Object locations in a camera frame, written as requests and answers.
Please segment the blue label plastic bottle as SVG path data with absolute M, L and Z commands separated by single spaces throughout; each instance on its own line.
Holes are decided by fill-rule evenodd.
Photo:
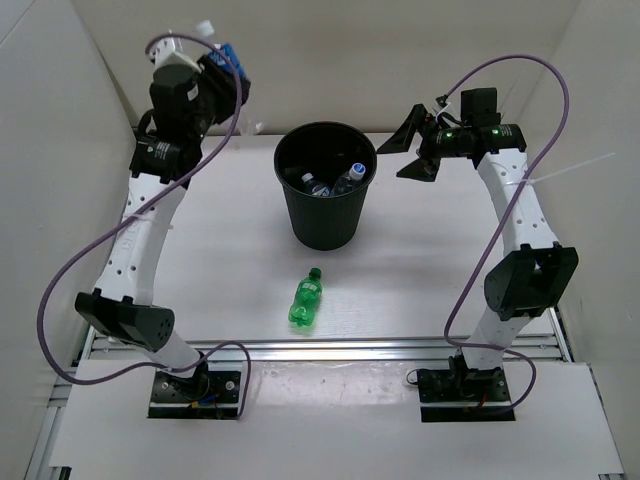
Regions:
M 230 43 L 215 44 L 214 47 L 215 50 L 211 50 L 208 57 L 216 66 L 220 67 L 230 75 L 233 74 L 232 69 L 235 69 L 241 80 L 248 79 L 244 67 Z

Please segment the clear plastic bottle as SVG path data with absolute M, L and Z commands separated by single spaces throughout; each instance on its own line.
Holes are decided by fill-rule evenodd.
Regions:
M 201 21 L 196 25 L 196 31 L 199 36 L 209 42 L 211 45 L 221 44 L 216 42 L 215 28 L 210 20 Z M 167 55 L 173 60 L 191 62 L 193 61 L 183 55 L 180 39 L 177 37 L 167 37 L 161 41 L 162 47 L 166 47 Z M 216 66 L 208 57 L 211 49 L 201 56 L 194 65 L 198 65 L 200 71 L 199 80 L 201 80 L 201 90 L 206 94 L 208 111 L 215 114 L 212 118 L 212 125 L 222 125 L 232 119 L 236 106 L 236 82 L 234 74 L 230 75 L 220 67 Z M 249 99 L 251 82 L 249 79 L 241 80 L 242 87 L 242 105 L 244 106 Z M 261 133 L 264 125 L 263 122 L 250 118 L 244 109 L 240 110 L 239 119 L 236 127 L 241 135 L 257 135 Z

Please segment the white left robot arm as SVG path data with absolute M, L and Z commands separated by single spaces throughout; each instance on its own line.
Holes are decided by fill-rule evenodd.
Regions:
M 76 311 L 97 331 L 141 350 L 175 377 L 188 400 L 206 395 L 210 377 L 199 352 L 175 331 L 175 315 L 153 303 L 158 262 L 173 216 L 202 158 L 209 128 L 248 98 L 249 81 L 228 56 L 210 52 L 192 62 L 181 54 L 155 67 L 152 108 L 140 119 L 129 166 L 128 194 L 107 264 Z

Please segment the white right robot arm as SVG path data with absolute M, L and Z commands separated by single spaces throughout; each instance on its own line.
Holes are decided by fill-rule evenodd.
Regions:
M 578 265 L 576 249 L 560 243 L 524 177 L 529 167 L 525 138 L 518 125 L 502 122 L 496 89 L 462 92 L 461 108 L 460 119 L 454 119 L 416 104 L 378 149 L 404 153 L 419 135 L 416 160 L 396 175 L 421 182 L 435 180 L 444 158 L 471 160 L 502 227 L 503 258 L 485 276 L 487 307 L 476 329 L 449 358 L 446 370 L 419 377 L 435 402 L 487 395 L 503 372 L 505 351 L 532 319 L 558 304 Z

